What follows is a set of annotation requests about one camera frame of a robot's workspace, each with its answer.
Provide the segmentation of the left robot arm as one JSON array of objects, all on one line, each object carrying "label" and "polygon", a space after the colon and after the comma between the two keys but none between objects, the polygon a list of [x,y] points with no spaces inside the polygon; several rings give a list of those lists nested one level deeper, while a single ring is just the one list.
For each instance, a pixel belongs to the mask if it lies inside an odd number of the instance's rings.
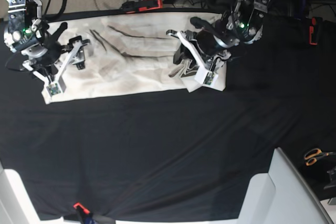
[{"label": "left robot arm", "polygon": [[171,78],[178,77],[189,91],[208,87],[223,91],[227,64],[234,59],[229,49],[240,44],[251,45],[262,37],[264,16],[271,0],[223,0],[210,3],[222,16],[210,23],[191,17],[196,31],[168,30],[180,46],[174,54],[176,68]]}]

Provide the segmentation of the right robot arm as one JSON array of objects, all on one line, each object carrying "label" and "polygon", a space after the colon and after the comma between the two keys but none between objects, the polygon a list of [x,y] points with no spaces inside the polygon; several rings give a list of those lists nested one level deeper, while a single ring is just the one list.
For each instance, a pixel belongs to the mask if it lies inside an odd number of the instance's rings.
[{"label": "right robot arm", "polygon": [[41,0],[7,0],[8,24],[4,31],[4,43],[13,54],[27,57],[19,72],[29,72],[44,83],[50,97],[62,94],[66,85],[62,75],[68,65],[85,68],[84,47],[90,40],[81,36],[70,38],[62,45],[58,39],[68,28],[63,22],[53,33],[49,23],[57,20],[65,11],[67,0],[62,0],[60,11],[47,17],[47,9]]}]

